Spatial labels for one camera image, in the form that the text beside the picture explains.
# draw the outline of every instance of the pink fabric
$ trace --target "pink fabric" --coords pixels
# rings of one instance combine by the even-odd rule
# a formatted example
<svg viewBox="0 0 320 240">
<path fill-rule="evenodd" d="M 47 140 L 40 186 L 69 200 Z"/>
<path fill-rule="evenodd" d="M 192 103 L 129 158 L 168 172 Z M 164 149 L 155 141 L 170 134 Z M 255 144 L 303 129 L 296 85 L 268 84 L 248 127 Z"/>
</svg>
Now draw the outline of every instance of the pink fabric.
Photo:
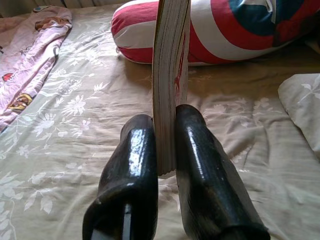
<svg viewBox="0 0 320 240">
<path fill-rule="evenodd" d="M 0 32 L 0 132 L 40 91 L 72 27 L 71 12 L 57 6 L 20 20 L 8 18 Z"/>
</svg>

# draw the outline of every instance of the bedsheet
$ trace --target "bedsheet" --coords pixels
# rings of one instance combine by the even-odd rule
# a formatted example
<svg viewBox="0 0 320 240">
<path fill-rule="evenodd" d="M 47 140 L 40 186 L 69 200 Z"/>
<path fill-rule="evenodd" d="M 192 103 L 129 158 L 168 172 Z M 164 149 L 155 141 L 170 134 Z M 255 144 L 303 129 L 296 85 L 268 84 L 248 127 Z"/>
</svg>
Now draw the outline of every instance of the bedsheet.
<svg viewBox="0 0 320 240">
<path fill-rule="evenodd" d="M 72 10 L 72 31 L 42 90 L 0 135 L 0 239 L 79 240 L 84 213 L 123 124 L 152 114 L 151 67 L 116 51 L 118 5 Z M 320 163 L 285 112 L 279 85 L 320 72 L 303 45 L 189 68 L 197 107 L 236 166 L 273 240 L 320 236 Z M 174 172 L 161 176 L 156 240 L 188 239 Z"/>
</svg>

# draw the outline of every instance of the captain america pillow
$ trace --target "captain america pillow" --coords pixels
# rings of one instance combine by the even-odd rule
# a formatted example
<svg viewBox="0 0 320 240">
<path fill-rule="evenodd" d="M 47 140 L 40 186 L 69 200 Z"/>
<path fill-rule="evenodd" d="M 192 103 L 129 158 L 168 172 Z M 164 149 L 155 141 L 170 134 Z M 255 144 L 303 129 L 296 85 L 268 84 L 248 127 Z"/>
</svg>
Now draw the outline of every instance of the captain america pillow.
<svg viewBox="0 0 320 240">
<path fill-rule="evenodd" d="M 157 0 L 116 10 L 111 32 L 133 62 L 151 64 Z M 320 25 L 320 0 L 192 0 L 191 65 L 243 61 L 273 52 Z"/>
</svg>

